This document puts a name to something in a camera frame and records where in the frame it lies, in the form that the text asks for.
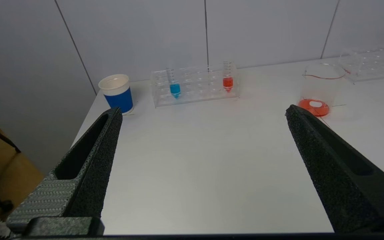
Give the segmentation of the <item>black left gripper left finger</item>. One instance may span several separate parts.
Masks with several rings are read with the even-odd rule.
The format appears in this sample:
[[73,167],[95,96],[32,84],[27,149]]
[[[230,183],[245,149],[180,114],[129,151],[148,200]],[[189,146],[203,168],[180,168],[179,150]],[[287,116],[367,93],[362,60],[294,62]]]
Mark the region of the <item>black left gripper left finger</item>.
[[101,217],[123,116],[104,111],[7,218],[25,231],[38,217]]

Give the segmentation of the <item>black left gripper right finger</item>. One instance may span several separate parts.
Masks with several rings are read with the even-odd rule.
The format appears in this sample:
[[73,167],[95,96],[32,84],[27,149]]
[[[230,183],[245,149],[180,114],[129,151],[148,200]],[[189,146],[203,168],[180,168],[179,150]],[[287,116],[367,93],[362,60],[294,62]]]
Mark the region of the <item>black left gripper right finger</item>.
[[309,111],[285,116],[333,230],[384,232],[384,172]]

